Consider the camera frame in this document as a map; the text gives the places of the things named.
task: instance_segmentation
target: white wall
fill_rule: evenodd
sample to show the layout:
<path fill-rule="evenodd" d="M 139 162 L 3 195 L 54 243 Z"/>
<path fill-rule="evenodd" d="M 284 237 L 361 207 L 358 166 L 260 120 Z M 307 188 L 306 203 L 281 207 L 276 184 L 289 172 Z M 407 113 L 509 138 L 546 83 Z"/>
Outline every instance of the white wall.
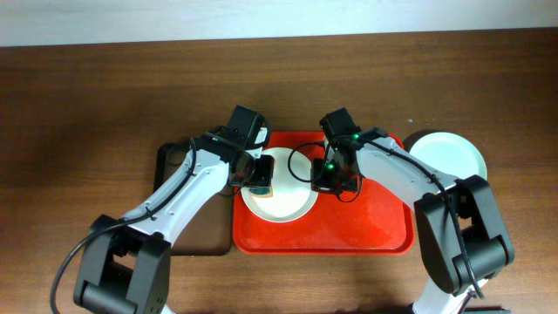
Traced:
<path fill-rule="evenodd" d="M 558 25 L 558 0 L 0 0 L 0 45 Z"/>

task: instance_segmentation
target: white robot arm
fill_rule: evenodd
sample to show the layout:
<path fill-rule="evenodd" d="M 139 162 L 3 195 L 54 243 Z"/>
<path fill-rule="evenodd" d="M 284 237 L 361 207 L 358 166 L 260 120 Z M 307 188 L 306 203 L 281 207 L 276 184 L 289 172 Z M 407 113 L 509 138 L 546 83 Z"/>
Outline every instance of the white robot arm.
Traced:
<path fill-rule="evenodd" d="M 237 106 L 227 126 L 190 140 L 179 169 L 137 208 L 119 220 L 100 216 L 68 255 L 55 277 L 56 289 L 70 260 L 85 247 L 74 303 L 94 313 L 172 313 L 166 305 L 170 250 L 201 206 L 225 186 L 268 187 L 273 158 L 262 156 L 271 130 L 259 113 Z M 136 256 L 133 270 L 114 256 Z"/>
<path fill-rule="evenodd" d="M 417 160 L 388 133 L 363 132 L 346 111 L 327 114 L 324 159 L 312 163 L 312 188 L 339 195 L 357 192 L 357 177 L 374 180 L 415 211 L 423 263 L 430 275 L 413 314 L 457 314 L 480 286 L 514 260 L 514 247 L 488 183 L 460 180 Z M 472 218 L 460 229 L 458 217 Z"/>

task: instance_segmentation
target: wood grain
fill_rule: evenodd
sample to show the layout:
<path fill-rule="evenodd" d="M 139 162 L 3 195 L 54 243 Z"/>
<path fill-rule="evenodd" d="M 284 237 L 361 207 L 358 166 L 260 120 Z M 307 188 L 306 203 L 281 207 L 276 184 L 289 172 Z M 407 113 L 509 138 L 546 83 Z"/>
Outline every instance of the wood grain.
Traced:
<path fill-rule="evenodd" d="M 0 304 L 45 313 L 52 278 L 102 213 L 151 193 L 157 148 L 227 121 L 317 130 L 347 107 L 405 138 L 458 133 L 488 165 L 517 252 L 484 289 L 514 313 L 558 309 L 558 30 L 463 31 L 0 49 Z M 78 261 L 58 293 L 71 291 Z M 397 257 L 174 257 L 179 313 L 324 313 L 406 305 L 426 273 Z"/>

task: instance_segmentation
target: black cable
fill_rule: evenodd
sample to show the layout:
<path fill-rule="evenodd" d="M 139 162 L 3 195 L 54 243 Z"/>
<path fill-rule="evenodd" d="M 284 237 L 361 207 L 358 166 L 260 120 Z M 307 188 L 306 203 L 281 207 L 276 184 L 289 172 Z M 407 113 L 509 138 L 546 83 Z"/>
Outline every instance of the black cable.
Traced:
<path fill-rule="evenodd" d="M 180 191 L 180 189 L 183 188 L 184 185 L 186 185 L 187 181 L 192 177 L 192 175 L 195 175 L 194 174 L 194 169 L 195 169 L 195 162 L 196 162 L 196 147 L 195 147 L 195 143 L 194 143 L 194 138 L 190 139 L 190 146 L 192 148 L 191 149 L 191 151 L 192 151 L 192 165 L 187 170 L 186 177 L 184 178 L 183 181 L 180 182 L 178 187 L 164 201 L 162 201 L 159 205 L 157 205 L 157 207 L 155 209 L 149 210 L 148 208 L 146 208 L 146 213 L 141 215 L 140 217 L 133 218 L 133 219 L 126 220 L 126 221 L 122 221 L 122 222 L 119 222 L 119 223 L 117 223 L 117 224 L 115 224 L 111 227 L 93 232 L 92 234 L 86 236 L 83 240 L 81 240 L 81 242 L 78 243 L 78 245 L 76 245 L 76 247 L 70 252 L 70 254 L 68 254 L 68 256 L 65 258 L 65 260 L 60 265 L 60 268 L 58 269 L 58 272 L 57 272 L 56 276 L 54 277 L 54 282 L 52 283 L 52 287 L 51 287 L 51 310 L 52 310 L 52 313 L 54 313 L 54 314 L 59 314 L 60 313 L 58 311 L 57 306 L 56 306 L 56 291 L 58 290 L 58 285 L 60 284 L 60 279 L 62 278 L 62 275 L 64 274 L 64 272 L 65 272 L 66 268 L 68 267 L 68 265 L 70 264 L 71 260 L 78 254 L 78 252 L 85 245 L 87 245 L 89 242 L 91 242 L 92 240 L 94 240 L 98 236 L 101 236 L 101 235 L 103 235 L 107 232 L 118 230 L 118 229 L 124 228 L 125 226 L 134 224 L 136 222 L 142 222 L 147 218 L 153 217 L 154 214 L 156 214 L 161 209 L 163 209 L 165 207 L 165 205 L 167 205 L 176 196 L 176 194 Z"/>
<path fill-rule="evenodd" d="M 461 307 L 459 308 L 459 311 L 457 311 L 458 314 L 462 314 L 465 313 L 466 307 L 469 304 L 469 302 L 471 301 L 471 299 L 476 298 L 477 296 L 474 295 L 474 293 L 472 292 L 467 292 L 467 295 L 465 296 L 465 299 L 463 300 L 463 304 L 461 304 Z"/>
<path fill-rule="evenodd" d="M 323 171 L 325 169 L 325 158 L 323 159 L 323 166 L 322 169 L 320 170 L 320 174 L 318 176 L 316 176 L 314 179 L 310 179 L 310 180 L 306 180 L 303 179 L 301 177 L 299 177 L 298 175 L 295 174 L 295 172 L 293 171 L 292 167 L 290 166 L 290 161 L 293 158 L 293 155 L 295 154 L 295 152 L 298 152 L 299 149 L 309 146 L 309 145 L 316 145 L 316 146 L 320 146 L 323 147 L 323 142 L 322 141 L 315 141 L 315 142 L 310 142 L 310 143 L 304 143 L 302 145 L 299 145 L 297 148 L 293 149 L 290 154 L 289 154 L 289 158 L 287 159 L 287 169 L 289 170 L 290 174 L 297 180 L 299 180 L 300 182 L 304 182 L 304 183 L 313 183 L 316 182 L 318 179 L 320 179 L 323 175 Z M 325 148 L 325 156 L 327 157 L 328 152 L 330 150 L 330 146 L 331 143 L 328 143 L 328 146 Z"/>
<path fill-rule="evenodd" d="M 405 160 L 405 161 L 411 163 L 414 167 L 418 168 L 418 170 L 420 170 L 428 179 L 430 179 L 430 181 L 432 183 L 434 183 L 436 185 L 436 187 L 439 189 L 440 193 L 442 194 L 442 198 L 444 199 L 444 203 L 446 205 L 446 210 L 450 213 L 450 216 L 452 217 L 453 227 L 455 228 L 455 233 L 457 235 L 459 248 L 461 249 L 461 255 L 463 257 L 463 262 L 465 263 L 467 274 L 469 275 L 469 278 L 471 278 L 474 290 L 477 293 L 477 295 L 481 299 L 484 299 L 485 296 L 482 294 L 482 291 L 480 290 L 480 286 L 477 283 L 477 281 L 474 277 L 474 274 L 473 274 L 473 267 L 471 266 L 471 261 L 469 260 L 469 255 L 467 254 L 467 251 L 466 251 L 466 248 L 465 248 L 465 242 L 463 241 L 463 235 L 461 234 L 461 228 L 459 227 L 459 218 L 457 216 L 457 213 L 455 212 L 455 209 L 450 204 L 450 198 L 447 195 L 446 189 L 438 181 L 436 176 L 434 174 L 431 174 L 430 172 L 428 172 L 428 170 L 426 170 L 424 167 L 422 167 L 422 165 L 417 163 L 412 158 L 409 158 L 409 157 L 407 157 L 403 154 L 400 154 L 392 148 L 383 147 L 380 144 L 374 142 L 373 140 L 368 140 L 366 138 L 359 138 L 359 140 L 363 140 L 364 142 L 366 142 L 368 144 L 371 144 L 374 147 L 377 147 L 377 148 L 387 152 L 388 154 L 392 154 L 396 157 L 399 157 L 402 160 Z"/>
<path fill-rule="evenodd" d="M 358 198 L 358 196 L 360 195 L 360 191 L 362 190 L 362 188 L 363 188 L 363 176 L 359 175 L 358 176 L 358 191 L 357 191 L 357 194 L 355 195 L 355 197 L 353 197 L 352 199 L 350 199 L 348 201 L 342 200 L 341 195 L 336 195 L 336 197 L 340 202 L 354 202 Z"/>

